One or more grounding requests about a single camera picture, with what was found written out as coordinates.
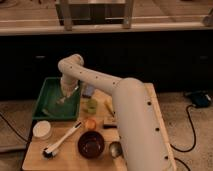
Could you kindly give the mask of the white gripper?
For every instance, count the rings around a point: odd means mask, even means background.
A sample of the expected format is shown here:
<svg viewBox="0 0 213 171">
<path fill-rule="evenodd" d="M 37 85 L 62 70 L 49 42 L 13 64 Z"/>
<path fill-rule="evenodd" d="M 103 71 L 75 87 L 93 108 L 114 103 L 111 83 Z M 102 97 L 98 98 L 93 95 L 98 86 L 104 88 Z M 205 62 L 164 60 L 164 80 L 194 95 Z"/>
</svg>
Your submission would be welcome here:
<svg viewBox="0 0 213 171">
<path fill-rule="evenodd" d="M 70 91 L 74 87 L 78 86 L 78 81 L 76 79 L 67 82 L 64 78 L 60 80 L 61 91 L 64 93 L 65 91 Z"/>
</svg>

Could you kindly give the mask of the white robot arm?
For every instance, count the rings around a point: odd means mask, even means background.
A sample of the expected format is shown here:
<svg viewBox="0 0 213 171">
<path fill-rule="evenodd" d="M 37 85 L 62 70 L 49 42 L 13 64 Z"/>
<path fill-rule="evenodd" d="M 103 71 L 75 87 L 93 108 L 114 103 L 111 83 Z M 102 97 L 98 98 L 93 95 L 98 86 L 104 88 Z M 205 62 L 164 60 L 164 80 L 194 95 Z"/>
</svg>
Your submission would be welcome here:
<svg viewBox="0 0 213 171">
<path fill-rule="evenodd" d="M 79 54 L 60 60 L 58 69 L 64 96 L 81 80 L 112 97 L 127 171 L 177 170 L 162 115 L 155 112 L 143 82 L 87 69 Z"/>
</svg>

